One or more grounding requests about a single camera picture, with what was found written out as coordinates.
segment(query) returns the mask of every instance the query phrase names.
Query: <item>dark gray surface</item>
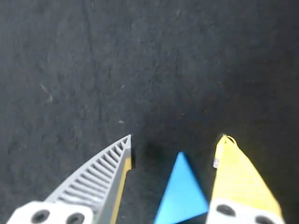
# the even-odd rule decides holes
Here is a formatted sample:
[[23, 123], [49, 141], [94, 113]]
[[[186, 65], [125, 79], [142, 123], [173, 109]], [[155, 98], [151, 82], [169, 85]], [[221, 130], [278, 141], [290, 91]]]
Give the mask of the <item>dark gray surface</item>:
[[132, 133], [117, 223], [152, 223], [179, 151], [210, 198], [225, 132], [299, 223], [297, 12], [295, 0], [1, 1], [0, 222]]

